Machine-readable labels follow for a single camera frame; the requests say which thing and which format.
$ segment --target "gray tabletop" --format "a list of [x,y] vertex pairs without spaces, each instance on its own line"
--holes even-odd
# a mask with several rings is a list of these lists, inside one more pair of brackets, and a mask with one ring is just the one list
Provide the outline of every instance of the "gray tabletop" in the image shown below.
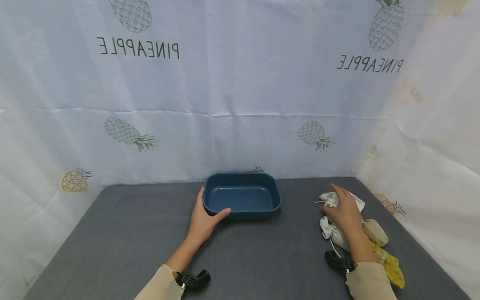
[[[321,193],[330,182],[366,202],[400,260],[398,299],[468,299],[457,284],[355,178],[278,180],[281,211],[271,220],[220,224],[191,271],[210,284],[184,299],[349,299],[345,276],[330,270],[319,231]],[[181,243],[201,183],[105,188],[24,300],[132,300]]]

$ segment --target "forearm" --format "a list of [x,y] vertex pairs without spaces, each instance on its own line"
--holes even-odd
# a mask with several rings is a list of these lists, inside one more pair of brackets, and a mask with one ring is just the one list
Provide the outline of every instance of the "forearm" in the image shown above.
[[384,267],[377,263],[370,241],[361,228],[347,230],[345,237],[356,268],[347,274],[347,285],[355,300],[396,300]]
[[350,247],[350,255],[354,262],[376,262],[370,241],[361,227],[346,230],[345,237]]
[[183,288],[175,281],[175,272],[185,271],[201,245],[199,239],[187,236],[135,300],[180,300]]
[[176,272],[183,273],[201,245],[198,239],[187,236],[165,264]]

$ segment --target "blue plastic tray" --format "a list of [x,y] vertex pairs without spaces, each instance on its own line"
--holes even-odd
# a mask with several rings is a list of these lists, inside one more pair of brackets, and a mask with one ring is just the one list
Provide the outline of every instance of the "blue plastic tray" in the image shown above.
[[217,214],[231,208],[229,220],[270,219],[281,204],[275,179],[265,173],[217,173],[205,183],[205,209]]

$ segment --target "white backdrop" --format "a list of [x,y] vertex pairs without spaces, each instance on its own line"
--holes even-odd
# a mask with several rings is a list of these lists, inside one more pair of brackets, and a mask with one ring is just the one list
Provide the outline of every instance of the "white backdrop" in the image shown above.
[[105,186],[255,166],[358,176],[480,298],[479,2],[383,6],[1,0],[0,299]]

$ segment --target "human hand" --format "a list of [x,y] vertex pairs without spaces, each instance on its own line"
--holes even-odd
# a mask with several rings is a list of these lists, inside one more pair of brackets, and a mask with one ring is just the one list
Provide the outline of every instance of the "human hand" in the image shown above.
[[355,199],[349,191],[339,186],[331,184],[332,188],[338,195],[338,207],[322,206],[322,210],[326,212],[345,235],[362,232],[361,214],[357,207]]
[[205,211],[203,195],[205,188],[202,187],[197,195],[195,207],[193,208],[190,228],[186,240],[193,241],[198,245],[203,244],[212,234],[215,226],[231,213],[230,208],[225,208],[215,216],[209,216]]

